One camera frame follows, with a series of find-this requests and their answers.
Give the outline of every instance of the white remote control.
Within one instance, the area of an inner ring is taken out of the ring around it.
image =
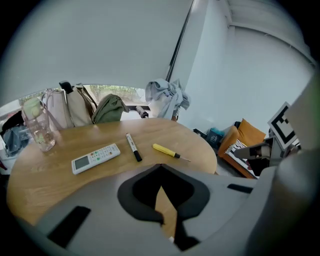
[[[73,174],[82,173],[94,166],[104,163],[120,155],[116,144],[103,147],[71,161]]]

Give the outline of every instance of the screwdriver handle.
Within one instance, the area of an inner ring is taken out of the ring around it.
[[[172,156],[173,158],[176,157],[176,152],[173,152],[172,150],[168,149],[168,148],[165,148],[164,146],[160,146],[159,144],[153,144],[152,147],[155,149],[155,150],[158,150],[162,153],[165,153],[169,156]]]

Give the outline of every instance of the round table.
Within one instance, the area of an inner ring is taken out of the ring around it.
[[[130,133],[142,157],[137,162],[126,138]],[[110,122],[54,132],[56,144],[41,152],[29,144],[12,169],[7,204],[11,212],[32,225],[53,205],[93,180],[153,164],[173,164],[214,174],[217,158],[209,144],[185,126],[168,119],[146,118]],[[71,161],[115,143],[121,154],[78,175]],[[177,152],[191,162],[173,158],[152,148],[157,143]],[[164,216],[165,234],[174,237],[177,212],[163,189],[156,208]]]

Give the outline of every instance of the orange cushion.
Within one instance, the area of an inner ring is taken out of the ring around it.
[[[266,136],[265,133],[253,127],[244,119],[242,119],[238,131],[238,140],[245,144],[247,147],[263,142]]]

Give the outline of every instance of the gray jacket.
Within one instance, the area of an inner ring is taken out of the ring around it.
[[[162,78],[156,79],[150,81],[145,88],[145,100],[147,102],[159,100],[163,94],[168,97],[168,101],[158,114],[158,118],[171,120],[180,107],[186,110],[191,104],[191,98],[182,90],[179,79],[174,82],[168,82]]]

